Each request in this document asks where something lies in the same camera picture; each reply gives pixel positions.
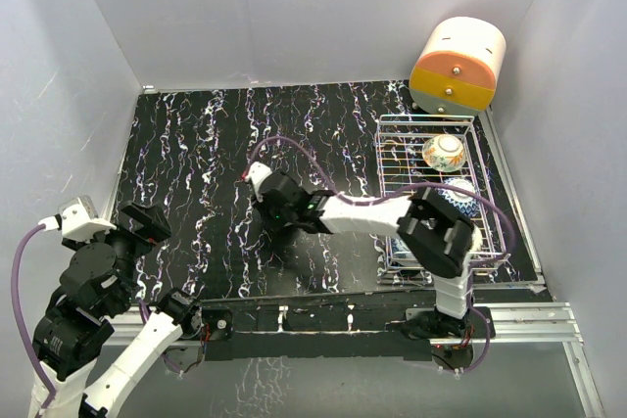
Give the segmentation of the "white bowl black striped outside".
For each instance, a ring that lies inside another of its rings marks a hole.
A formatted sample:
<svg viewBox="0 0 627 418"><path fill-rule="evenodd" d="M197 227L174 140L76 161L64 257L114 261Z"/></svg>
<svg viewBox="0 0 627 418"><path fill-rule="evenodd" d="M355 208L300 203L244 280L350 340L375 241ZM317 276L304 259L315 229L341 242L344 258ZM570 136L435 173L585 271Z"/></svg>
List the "white bowl black striped outside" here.
<svg viewBox="0 0 627 418"><path fill-rule="evenodd" d="M468 250L470 255L475 255L482 251L483 236L481 230L475 226L472 232L471 245Z"/></svg>

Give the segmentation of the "black marble table mat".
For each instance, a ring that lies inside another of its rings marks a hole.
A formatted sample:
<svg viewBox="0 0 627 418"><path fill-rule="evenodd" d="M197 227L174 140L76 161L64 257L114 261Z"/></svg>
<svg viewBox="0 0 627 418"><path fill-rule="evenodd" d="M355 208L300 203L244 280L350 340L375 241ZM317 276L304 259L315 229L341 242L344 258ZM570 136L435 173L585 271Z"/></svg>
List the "black marble table mat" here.
<svg viewBox="0 0 627 418"><path fill-rule="evenodd" d="M401 270L391 242L347 233L269 233L241 175L262 162L309 190L328 175L355 196L381 194L382 115L413 115L401 80L149 94L139 97L116 202L164 208L171 237L136 264L138 297L173 288L203 300L429 287Z"/></svg>

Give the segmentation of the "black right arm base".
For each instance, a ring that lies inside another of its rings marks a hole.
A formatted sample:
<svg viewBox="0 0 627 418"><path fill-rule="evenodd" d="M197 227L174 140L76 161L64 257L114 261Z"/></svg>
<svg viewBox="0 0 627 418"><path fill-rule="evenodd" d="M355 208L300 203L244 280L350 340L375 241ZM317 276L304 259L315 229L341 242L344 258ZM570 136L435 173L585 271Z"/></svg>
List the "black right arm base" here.
<svg viewBox="0 0 627 418"><path fill-rule="evenodd" d="M385 323L386 331L397 331L413 340L470 340L496 337L492 312L488 307L472 306L461 319L433 308L408 308L400 320Z"/></svg>

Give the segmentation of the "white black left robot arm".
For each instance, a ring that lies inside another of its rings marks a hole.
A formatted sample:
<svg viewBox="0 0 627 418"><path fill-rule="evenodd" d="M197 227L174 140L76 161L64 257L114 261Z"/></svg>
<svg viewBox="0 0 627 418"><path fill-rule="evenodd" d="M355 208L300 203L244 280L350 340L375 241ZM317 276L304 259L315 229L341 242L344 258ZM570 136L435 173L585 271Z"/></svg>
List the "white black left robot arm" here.
<svg viewBox="0 0 627 418"><path fill-rule="evenodd" d="M133 221L133 228L100 217L89 197L73 198L56 214L41 219L16 249L11 301L34 372L31 417L118 416L130 393L167 349L201 330L198 302L174 288L153 311L141 308L140 331L95 382L88 381L103 345L115 333L112 319L128 312L138 290L136 261L171 235L159 206L125 202L119 210ZM26 244L44 231L60 232L63 246L73 255L30 334L19 300L19 270Z"/></svg>

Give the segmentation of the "red patterned bowl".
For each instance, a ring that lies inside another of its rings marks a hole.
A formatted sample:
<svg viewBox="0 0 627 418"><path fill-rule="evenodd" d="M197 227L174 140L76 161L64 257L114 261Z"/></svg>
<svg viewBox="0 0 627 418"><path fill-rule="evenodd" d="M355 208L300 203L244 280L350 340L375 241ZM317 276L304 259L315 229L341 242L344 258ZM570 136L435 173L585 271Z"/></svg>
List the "red patterned bowl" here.
<svg viewBox="0 0 627 418"><path fill-rule="evenodd" d="M453 177L444 181L445 186L460 188L466 192L472 194L475 193L475 188L472 182L466 178ZM459 193L452 191L451 189L439 188L438 194L448 201L452 206L458 209L462 214L469 218L476 217L479 213L479 203L477 200L465 193Z"/></svg>

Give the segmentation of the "round pastel drawer cabinet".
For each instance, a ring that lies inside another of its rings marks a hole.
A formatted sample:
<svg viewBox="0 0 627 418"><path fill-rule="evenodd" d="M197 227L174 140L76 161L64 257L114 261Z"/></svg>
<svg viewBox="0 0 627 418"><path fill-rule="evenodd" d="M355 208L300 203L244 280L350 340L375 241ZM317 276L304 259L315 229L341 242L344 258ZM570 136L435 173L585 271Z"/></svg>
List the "round pastel drawer cabinet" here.
<svg viewBox="0 0 627 418"><path fill-rule="evenodd" d="M409 79L415 105L438 116L478 116L494 99L506 38L493 24L471 17L439 23Z"/></svg>

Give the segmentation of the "floral cream bowl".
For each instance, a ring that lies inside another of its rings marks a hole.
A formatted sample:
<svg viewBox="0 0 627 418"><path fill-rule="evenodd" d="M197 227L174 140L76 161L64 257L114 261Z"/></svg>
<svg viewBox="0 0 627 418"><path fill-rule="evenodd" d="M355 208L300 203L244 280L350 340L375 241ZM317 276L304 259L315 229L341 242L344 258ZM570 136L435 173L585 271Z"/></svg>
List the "floral cream bowl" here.
<svg viewBox="0 0 627 418"><path fill-rule="evenodd" d="M421 154L427 165L439 172L455 172L466 163L462 142L451 134L439 134L428 139L422 145Z"/></svg>

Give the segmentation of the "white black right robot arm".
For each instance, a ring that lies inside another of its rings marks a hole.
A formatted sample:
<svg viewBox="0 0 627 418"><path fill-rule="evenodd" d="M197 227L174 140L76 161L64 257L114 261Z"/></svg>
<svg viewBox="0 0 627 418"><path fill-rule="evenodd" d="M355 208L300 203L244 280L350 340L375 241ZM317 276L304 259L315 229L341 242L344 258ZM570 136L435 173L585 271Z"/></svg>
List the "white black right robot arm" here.
<svg viewBox="0 0 627 418"><path fill-rule="evenodd" d="M291 176L253 163L244 176L265 228L310 234L364 233L402 241L433 278L438 328L456 337L472 322L471 254L481 233L432 185L411 196L354 198L330 189L309 192Z"/></svg>

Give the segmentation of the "blue white patterned bowl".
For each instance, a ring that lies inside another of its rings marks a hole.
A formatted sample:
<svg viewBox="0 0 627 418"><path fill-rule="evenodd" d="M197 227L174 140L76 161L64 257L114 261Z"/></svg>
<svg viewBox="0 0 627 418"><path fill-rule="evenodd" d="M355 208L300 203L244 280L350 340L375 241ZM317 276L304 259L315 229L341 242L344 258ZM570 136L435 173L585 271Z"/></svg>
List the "blue white patterned bowl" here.
<svg viewBox="0 0 627 418"><path fill-rule="evenodd" d="M392 258L408 259L411 256L410 249L400 239L391 240L391 254Z"/></svg>

